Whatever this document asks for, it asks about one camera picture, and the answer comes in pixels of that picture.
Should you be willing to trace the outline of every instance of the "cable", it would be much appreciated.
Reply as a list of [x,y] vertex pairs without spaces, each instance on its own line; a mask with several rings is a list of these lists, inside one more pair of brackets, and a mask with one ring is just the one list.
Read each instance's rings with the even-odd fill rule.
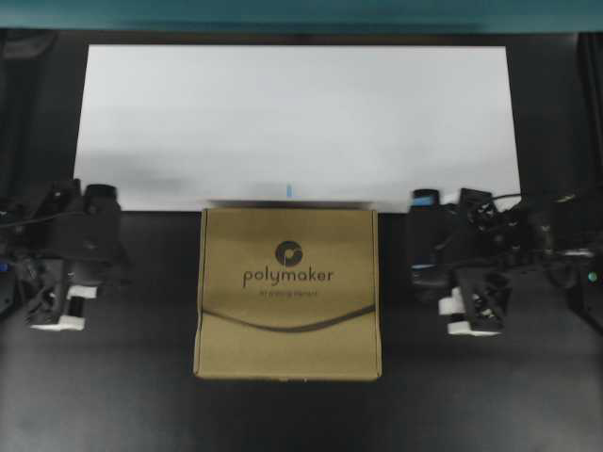
[[0,223],[0,229],[15,228],[18,226],[25,226],[26,224],[42,223],[44,221],[49,221],[51,219],[60,218],[60,217],[67,217],[69,215],[86,215],[86,213],[81,210],[70,210],[67,212],[59,212],[58,214],[47,215],[45,217],[22,219],[19,221],[12,221],[10,223]]
[[[498,200],[506,200],[509,198],[525,198],[525,199],[529,199],[529,198],[545,198],[545,197],[551,197],[551,196],[556,196],[558,197],[557,200],[555,200],[555,202],[565,202],[565,201],[572,201],[575,200],[576,198],[579,198],[581,196],[584,196],[590,192],[592,192],[593,190],[600,188],[603,186],[603,182],[600,182],[598,184],[595,184],[594,186],[590,186],[588,188],[583,188],[583,189],[576,189],[574,190],[573,193],[568,192],[568,191],[564,191],[564,192],[551,192],[551,193],[541,193],[539,195],[535,195],[535,194],[530,194],[530,193],[525,193],[525,192],[516,192],[516,193],[505,193],[502,195],[496,195],[496,196],[490,196],[486,199],[483,200],[483,202],[480,202],[476,205],[474,205],[473,207],[471,207],[471,209],[468,212],[468,215],[472,215],[474,214],[477,210],[479,210],[481,207],[483,207],[484,205],[487,205],[491,202],[494,201],[498,201]],[[446,237],[446,239],[444,239],[444,241],[442,241],[441,243],[435,245],[435,247],[433,247],[436,251],[441,251],[443,250],[445,247],[447,247],[450,243],[452,243],[453,239],[455,238],[455,236],[459,233],[459,231],[461,230],[461,228],[456,229],[455,231],[453,231],[452,233],[450,233],[448,235],[448,237]]]

